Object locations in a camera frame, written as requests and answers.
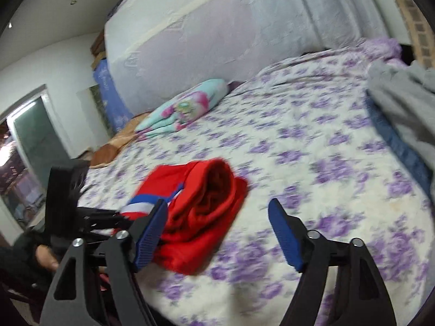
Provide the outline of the black sleeve left forearm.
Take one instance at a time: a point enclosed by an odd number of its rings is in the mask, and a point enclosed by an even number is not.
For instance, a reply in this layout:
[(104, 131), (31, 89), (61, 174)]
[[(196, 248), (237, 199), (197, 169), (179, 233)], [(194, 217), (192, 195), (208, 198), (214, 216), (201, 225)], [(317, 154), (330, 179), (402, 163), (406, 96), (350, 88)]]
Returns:
[(34, 285), (43, 286), (51, 274), (42, 267), (35, 253), (43, 240), (41, 234), (27, 230), (9, 247), (1, 247), (1, 282), (22, 294), (34, 291)]

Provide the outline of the person's left hand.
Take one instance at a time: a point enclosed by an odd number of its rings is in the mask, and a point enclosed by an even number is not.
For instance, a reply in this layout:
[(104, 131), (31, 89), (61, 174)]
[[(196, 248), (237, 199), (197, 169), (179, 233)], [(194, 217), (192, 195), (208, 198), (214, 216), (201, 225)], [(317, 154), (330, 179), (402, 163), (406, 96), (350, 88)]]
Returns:
[(55, 272), (59, 267), (57, 258), (48, 246), (37, 246), (35, 250), (35, 258), (43, 268), (50, 270), (51, 272)]

